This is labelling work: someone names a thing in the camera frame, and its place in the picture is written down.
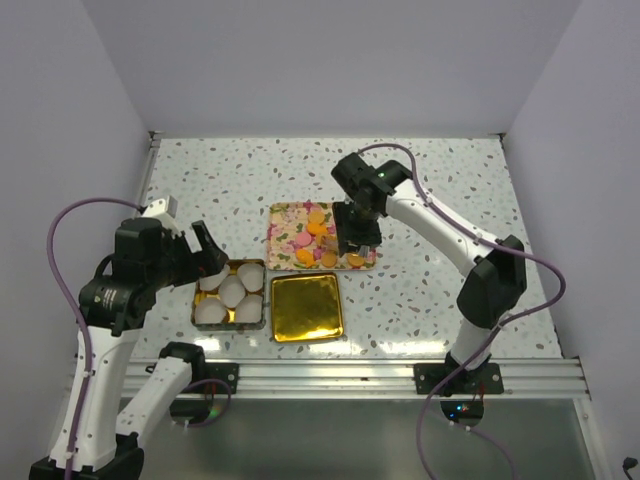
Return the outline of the brown crumbly cookie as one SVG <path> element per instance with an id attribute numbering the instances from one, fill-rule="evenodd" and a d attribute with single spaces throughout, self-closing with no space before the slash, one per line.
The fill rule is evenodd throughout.
<path id="1" fill-rule="evenodd" d="M 338 245 L 337 238 L 335 236 L 331 236 L 331 235 L 327 235 L 327 236 L 323 237 L 322 246 L 325 249 L 331 250 L 331 251 L 338 251 L 339 250 L 339 245 Z"/>

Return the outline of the orange leaf cookie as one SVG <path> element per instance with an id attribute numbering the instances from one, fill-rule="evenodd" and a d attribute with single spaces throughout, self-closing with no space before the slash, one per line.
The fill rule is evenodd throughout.
<path id="1" fill-rule="evenodd" d="M 306 230 L 313 236 L 324 235 L 328 233 L 328 230 L 324 224 L 310 222 L 306 225 Z"/>

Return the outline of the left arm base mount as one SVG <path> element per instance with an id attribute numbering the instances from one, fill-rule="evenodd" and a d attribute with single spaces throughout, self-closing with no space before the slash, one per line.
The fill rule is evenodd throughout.
<path id="1" fill-rule="evenodd" d="M 205 396 L 234 395 L 240 379 L 240 365 L 233 362 L 207 362 L 204 372 L 182 394 Z"/>

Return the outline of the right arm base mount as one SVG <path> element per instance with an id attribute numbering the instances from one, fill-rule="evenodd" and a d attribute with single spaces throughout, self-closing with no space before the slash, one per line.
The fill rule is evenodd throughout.
<path id="1" fill-rule="evenodd" d="M 428 395 L 444 380 L 454 368 L 444 363 L 416 363 L 413 365 L 413 380 L 418 395 Z M 453 379 L 443 384 L 435 394 L 452 395 L 489 394 L 500 395 L 505 392 L 500 366 L 489 362 L 479 368 L 462 370 Z"/>

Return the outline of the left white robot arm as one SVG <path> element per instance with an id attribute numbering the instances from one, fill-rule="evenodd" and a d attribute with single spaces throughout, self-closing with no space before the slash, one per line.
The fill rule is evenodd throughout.
<path id="1" fill-rule="evenodd" d="M 78 363 L 67 412 L 51 452 L 31 466 L 30 478 L 137 479 L 145 444 L 179 394 L 207 384 L 233 392 L 209 375 L 201 347 L 170 342 L 143 387 L 126 408 L 119 407 L 127 367 L 157 293 L 218 274 L 228 262 L 204 222 L 192 228 L 198 251 L 158 218 L 129 219 L 116 230 L 107 261 L 111 273 L 95 276 L 75 304 Z"/>

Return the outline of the pink macaron cookie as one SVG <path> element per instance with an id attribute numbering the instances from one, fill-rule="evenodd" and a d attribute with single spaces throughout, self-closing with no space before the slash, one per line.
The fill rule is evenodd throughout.
<path id="1" fill-rule="evenodd" d="M 313 237 L 308 232 L 300 232 L 296 236 L 296 244 L 301 247 L 310 245 L 313 241 Z"/>

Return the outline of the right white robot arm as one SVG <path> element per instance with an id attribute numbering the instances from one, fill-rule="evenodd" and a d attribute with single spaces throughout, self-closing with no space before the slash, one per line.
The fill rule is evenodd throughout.
<path id="1" fill-rule="evenodd" d="M 375 168 L 352 153 L 331 176 L 346 195 L 332 207 L 340 255 L 379 247 L 378 220 L 389 217 L 436 248 L 464 279 L 456 300 L 462 321 L 447 353 L 445 379 L 454 391 L 470 391 L 490 356 L 487 339 L 527 289 L 523 243 L 513 235 L 500 239 L 466 221 L 421 190 L 416 174 L 396 160 Z"/>

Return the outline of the metal tongs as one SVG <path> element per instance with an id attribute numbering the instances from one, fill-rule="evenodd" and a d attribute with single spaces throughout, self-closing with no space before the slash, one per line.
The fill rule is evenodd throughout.
<path id="1" fill-rule="evenodd" d="M 370 255 L 370 253 L 373 251 L 373 248 L 371 246 L 356 245 L 346 240 L 341 240 L 337 235 L 331 235 L 331 236 L 335 236 L 337 238 L 339 250 L 333 251 L 333 252 L 336 253 L 339 257 L 348 255 L 349 253 L 355 253 L 364 258 L 367 258 Z"/>

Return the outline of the orange fish cookie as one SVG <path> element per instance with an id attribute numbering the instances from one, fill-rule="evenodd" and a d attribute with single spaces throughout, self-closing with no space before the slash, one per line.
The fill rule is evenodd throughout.
<path id="1" fill-rule="evenodd" d="M 297 250 L 296 258 L 300 263 L 304 263 L 306 265 L 313 265 L 315 263 L 314 254 L 305 249 Z"/>

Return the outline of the gold tin lid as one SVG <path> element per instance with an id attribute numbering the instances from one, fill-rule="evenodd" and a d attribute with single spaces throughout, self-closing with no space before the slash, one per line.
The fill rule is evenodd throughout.
<path id="1" fill-rule="evenodd" d="M 344 334 L 338 277 L 334 273 L 286 275 L 270 288 L 270 318 L 278 343 L 316 342 Z"/>

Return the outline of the cookie tin box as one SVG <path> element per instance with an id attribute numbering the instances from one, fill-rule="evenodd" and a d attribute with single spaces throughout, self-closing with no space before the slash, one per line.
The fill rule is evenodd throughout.
<path id="1" fill-rule="evenodd" d="M 196 284 L 191 323 L 202 331 L 261 330 L 265 323 L 265 262 L 230 260 L 214 276 Z"/>

